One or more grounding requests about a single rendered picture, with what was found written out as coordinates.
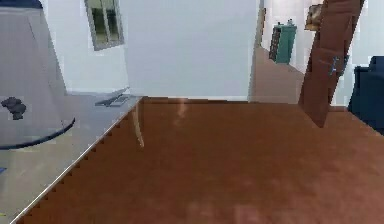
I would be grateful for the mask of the brown room door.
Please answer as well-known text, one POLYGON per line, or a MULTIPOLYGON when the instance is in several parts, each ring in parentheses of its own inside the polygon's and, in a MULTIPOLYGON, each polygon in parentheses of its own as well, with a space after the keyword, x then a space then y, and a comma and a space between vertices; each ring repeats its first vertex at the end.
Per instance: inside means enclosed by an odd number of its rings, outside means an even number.
POLYGON ((316 31, 299 98, 301 109, 323 127, 339 77, 343 75, 348 51, 365 0, 324 0, 321 24, 316 31), (337 70, 328 76, 332 59, 338 56, 337 70))

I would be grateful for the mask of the grey table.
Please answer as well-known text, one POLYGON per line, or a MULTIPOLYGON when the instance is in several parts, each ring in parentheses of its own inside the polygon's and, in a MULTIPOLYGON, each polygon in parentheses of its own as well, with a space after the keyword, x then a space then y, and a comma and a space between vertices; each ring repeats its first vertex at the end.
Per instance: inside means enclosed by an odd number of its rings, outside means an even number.
POLYGON ((138 128, 141 98, 131 95, 118 107, 98 106, 100 95, 70 97, 75 108, 72 127, 60 135, 23 148, 0 147, 0 224, 16 224, 125 116, 138 128))

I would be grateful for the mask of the teal cabinet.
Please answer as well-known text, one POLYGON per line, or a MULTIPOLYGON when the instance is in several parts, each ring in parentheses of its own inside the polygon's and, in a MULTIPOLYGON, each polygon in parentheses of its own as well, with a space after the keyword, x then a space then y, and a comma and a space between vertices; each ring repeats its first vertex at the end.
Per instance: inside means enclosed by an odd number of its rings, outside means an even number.
POLYGON ((292 19, 286 24, 278 23, 273 27, 269 58, 275 63, 289 64, 293 50, 297 26, 292 19))

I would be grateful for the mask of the dark blue sofa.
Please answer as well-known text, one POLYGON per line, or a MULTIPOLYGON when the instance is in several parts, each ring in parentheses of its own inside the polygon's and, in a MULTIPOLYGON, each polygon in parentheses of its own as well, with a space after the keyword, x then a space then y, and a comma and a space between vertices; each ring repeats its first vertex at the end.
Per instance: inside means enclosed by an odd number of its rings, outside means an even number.
POLYGON ((384 135, 384 56, 373 56, 368 67, 356 66, 354 74, 348 111, 384 135))

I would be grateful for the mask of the grey laptop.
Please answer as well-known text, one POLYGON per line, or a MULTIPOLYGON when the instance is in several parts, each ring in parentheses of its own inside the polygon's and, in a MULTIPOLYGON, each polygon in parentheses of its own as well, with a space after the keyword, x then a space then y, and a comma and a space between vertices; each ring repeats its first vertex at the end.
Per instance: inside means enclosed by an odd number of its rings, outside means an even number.
POLYGON ((96 106, 119 107, 123 105, 130 95, 126 94, 128 87, 112 92, 106 99, 95 103, 96 106))

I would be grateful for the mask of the framed wall picture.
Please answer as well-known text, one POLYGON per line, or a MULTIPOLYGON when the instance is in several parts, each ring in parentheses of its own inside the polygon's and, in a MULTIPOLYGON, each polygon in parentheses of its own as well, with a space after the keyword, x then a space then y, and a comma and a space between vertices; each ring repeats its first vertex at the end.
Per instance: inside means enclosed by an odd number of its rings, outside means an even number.
POLYGON ((321 9, 321 4, 312 5, 309 7, 305 23, 305 30, 317 31, 319 29, 319 26, 321 24, 321 9))

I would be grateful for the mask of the grey framed window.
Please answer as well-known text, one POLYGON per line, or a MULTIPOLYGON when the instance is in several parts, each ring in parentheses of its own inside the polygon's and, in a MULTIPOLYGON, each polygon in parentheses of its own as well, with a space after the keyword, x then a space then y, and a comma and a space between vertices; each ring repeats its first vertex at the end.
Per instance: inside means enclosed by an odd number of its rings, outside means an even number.
POLYGON ((124 43, 119 0, 84 0, 95 51, 124 43))

